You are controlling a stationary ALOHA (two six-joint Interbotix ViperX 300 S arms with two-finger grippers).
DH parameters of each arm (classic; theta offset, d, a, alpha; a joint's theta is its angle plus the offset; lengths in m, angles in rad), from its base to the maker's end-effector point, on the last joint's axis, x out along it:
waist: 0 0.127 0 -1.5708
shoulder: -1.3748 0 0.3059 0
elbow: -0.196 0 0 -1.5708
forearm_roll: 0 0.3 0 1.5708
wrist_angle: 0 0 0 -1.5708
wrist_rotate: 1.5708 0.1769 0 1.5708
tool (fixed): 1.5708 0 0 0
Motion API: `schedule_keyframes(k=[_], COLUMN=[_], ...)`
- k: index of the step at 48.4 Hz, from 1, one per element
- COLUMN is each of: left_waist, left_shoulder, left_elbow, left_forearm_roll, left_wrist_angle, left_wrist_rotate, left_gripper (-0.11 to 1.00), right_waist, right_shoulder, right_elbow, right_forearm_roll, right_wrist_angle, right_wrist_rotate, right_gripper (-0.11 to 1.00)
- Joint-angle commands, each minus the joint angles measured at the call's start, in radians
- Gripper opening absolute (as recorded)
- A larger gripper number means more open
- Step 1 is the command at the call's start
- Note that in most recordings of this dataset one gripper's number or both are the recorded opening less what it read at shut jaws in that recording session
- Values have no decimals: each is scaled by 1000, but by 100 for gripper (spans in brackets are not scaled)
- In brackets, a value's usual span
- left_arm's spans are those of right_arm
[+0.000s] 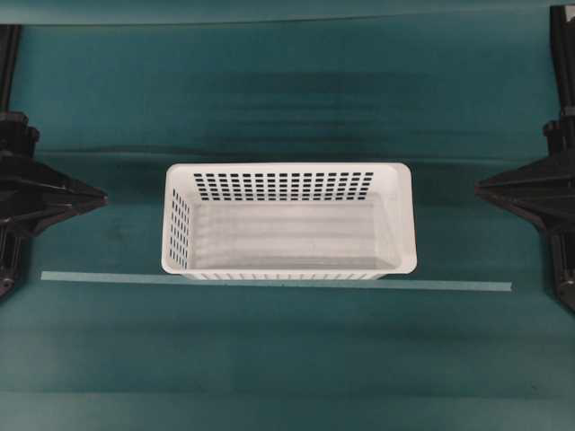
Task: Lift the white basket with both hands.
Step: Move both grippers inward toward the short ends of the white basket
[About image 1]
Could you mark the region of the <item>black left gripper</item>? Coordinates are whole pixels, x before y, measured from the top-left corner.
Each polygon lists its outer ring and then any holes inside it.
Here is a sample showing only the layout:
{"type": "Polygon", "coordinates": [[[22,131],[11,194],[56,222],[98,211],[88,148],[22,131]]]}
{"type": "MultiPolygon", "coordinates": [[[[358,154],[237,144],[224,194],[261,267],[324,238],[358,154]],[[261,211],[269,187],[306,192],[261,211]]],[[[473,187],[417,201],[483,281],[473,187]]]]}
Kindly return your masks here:
{"type": "Polygon", "coordinates": [[[35,160],[39,140],[25,114],[1,113],[1,226],[23,237],[108,203],[105,192],[35,160]]]}

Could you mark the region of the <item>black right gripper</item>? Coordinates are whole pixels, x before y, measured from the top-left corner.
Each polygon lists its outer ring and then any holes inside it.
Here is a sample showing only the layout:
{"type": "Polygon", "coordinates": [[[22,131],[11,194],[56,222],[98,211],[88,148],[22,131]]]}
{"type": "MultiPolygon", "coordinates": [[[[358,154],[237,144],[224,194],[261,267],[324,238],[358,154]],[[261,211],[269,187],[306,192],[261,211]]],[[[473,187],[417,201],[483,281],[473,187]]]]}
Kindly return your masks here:
{"type": "Polygon", "coordinates": [[[475,195],[545,233],[574,231],[574,118],[544,125],[549,154],[475,184],[475,195]]]}

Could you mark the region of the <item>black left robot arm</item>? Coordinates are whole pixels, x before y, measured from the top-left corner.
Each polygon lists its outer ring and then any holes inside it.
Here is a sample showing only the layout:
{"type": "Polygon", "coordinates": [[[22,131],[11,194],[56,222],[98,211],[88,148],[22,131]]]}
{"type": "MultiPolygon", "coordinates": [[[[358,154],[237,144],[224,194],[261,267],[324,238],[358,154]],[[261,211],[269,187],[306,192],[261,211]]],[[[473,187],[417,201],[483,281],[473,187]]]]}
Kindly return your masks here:
{"type": "Polygon", "coordinates": [[[28,117],[9,109],[22,26],[1,26],[1,298],[21,273],[25,242],[54,224],[108,203],[108,196],[34,159],[40,140],[28,117]]]}

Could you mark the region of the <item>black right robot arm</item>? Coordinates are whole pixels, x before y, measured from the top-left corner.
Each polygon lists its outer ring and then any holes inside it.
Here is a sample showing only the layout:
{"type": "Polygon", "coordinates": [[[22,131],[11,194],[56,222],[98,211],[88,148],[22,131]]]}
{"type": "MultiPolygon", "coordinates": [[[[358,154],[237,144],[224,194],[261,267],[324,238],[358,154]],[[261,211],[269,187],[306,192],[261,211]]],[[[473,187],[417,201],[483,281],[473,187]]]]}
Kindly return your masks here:
{"type": "Polygon", "coordinates": [[[475,195],[518,216],[549,243],[553,294],[574,310],[574,7],[550,8],[550,47],[560,115],[543,134],[548,155],[476,183],[475,195]]]}

